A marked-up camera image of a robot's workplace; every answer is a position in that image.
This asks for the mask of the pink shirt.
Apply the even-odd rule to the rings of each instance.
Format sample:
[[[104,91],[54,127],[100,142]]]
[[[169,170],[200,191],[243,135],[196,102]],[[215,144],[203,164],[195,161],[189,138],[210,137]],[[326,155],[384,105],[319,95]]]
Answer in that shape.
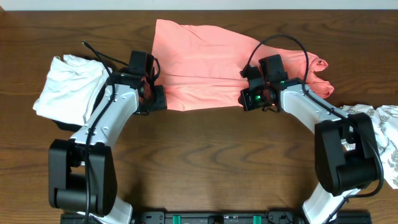
[[[217,26],[180,25],[159,19],[152,54],[160,63],[157,83],[165,88],[167,107],[175,111],[239,106],[240,91],[248,81],[245,64],[279,54],[290,78],[304,79],[321,98],[334,88],[316,76],[327,62],[313,53],[263,45],[258,40]]]

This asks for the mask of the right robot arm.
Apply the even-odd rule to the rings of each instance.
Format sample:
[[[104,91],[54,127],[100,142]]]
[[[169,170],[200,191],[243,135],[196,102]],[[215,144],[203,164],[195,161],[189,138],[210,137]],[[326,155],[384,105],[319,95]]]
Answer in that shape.
[[[318,184],[294,223],[370,223],[367,212],[342,211],[348,200],[362,196],[360,190],[383,179],[370,117],[335,108],[301,78],[289,78],[280,55],[247,64],[240,74],[249,83],[239,96],[244,110],[285,111],[315,136]]]

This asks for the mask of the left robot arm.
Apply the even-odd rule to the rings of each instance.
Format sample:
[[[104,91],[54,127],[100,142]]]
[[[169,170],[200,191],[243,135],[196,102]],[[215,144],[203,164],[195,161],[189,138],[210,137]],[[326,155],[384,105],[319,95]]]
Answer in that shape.
[[[166,109],[159,75],[153,55],[133,51],[127,66],[106,80],[89,120],[70,139],[50,145],[49,204],[73,212],[66,222],[131,223],[133,207],[117,196],[112,149],[132,115]]]

